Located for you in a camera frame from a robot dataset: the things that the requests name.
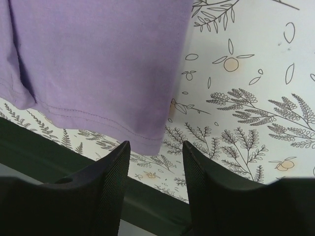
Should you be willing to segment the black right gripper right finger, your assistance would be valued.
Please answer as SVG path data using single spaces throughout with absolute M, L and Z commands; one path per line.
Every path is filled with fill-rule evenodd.
M 312 236 L 315 180 L 260 184 L 183 144 L 189 207 L 196 236 Z

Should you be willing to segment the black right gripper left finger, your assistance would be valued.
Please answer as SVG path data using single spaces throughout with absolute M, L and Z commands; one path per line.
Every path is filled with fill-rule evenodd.
M 0 179 L 3 236 L 116 236 L 119 232 L 130 143 L 53 184 Z

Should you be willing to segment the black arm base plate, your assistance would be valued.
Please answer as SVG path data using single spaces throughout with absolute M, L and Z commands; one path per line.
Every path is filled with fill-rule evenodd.
M 41 182 L 55 182 L 93 160 L 1 118 L 0 162 Z M 130 177 L 126 185 L 123 220 L 165 236 L 191 227 L 187 203 Z

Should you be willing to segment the purple t shirt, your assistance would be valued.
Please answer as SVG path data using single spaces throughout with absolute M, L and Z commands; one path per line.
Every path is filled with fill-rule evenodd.
M 3 0 L 0 96 L 159 153 L 190 0 Z

